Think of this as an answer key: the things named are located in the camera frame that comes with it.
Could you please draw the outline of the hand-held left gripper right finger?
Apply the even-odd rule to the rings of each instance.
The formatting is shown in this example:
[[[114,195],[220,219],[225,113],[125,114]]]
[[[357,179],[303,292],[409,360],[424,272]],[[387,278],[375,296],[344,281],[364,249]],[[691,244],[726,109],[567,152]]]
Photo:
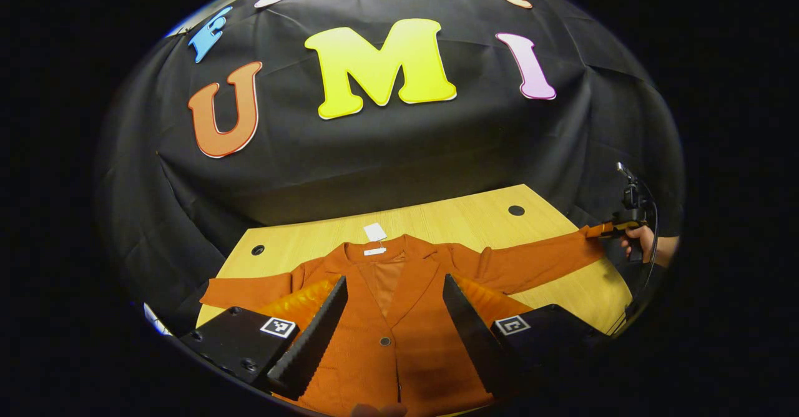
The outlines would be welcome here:
[[[443,303],[483,383],[497,399],[579,368],[610,337],[557,304],[531,308],[447,274]]]

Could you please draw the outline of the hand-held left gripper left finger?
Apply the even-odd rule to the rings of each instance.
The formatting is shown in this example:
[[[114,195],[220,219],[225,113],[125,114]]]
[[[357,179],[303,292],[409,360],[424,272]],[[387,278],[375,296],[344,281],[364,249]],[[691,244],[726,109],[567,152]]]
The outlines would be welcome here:
[[[348,301],[347,280],[326,278],[256,311],[229,307],[182,337],[195,355],[252,388],[305,394]]]

